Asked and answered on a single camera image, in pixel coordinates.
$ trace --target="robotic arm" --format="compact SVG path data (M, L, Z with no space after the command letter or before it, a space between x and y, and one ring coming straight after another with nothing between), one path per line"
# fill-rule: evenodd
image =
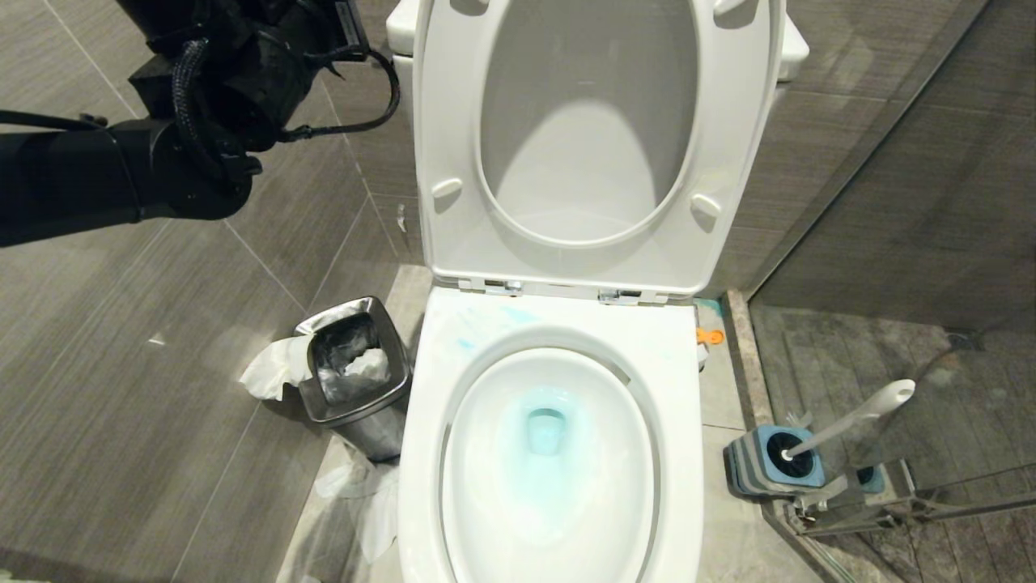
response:
M377 127L399 79L368 45L353 0L117 0L154 53L130 82L145 119L108 126L0 110L0 246L155 216L222 218L262 172L250 151ZM285 125L321 68L376 60L392 96L377 119Z

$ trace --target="stainless steel trash can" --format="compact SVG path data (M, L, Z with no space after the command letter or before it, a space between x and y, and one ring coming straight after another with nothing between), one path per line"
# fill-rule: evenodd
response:
M381 301L368 297L335 307L303 322L295 332L314 334L309 351L313 378L298 386L310 419L344 437L371 462L399 457L411 371ZM374 348L387 357L387 381L344 374L348 363Z

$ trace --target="toilet brush handle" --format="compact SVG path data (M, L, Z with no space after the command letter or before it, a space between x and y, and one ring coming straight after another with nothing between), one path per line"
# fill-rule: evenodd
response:
M848 415L838 419L824 431L783 453L784 459L790 460L804 451L809 451L829 439L838 437L864 419L876 419L882 415L887 415L895 411L896 408L914 397L914 388L915 383L910 380L889 383Z

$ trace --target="white toilet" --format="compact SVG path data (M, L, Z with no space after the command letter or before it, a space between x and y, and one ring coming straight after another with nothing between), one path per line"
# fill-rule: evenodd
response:
M407 583L693 581L690 298L759 143L781 0L423 0Z

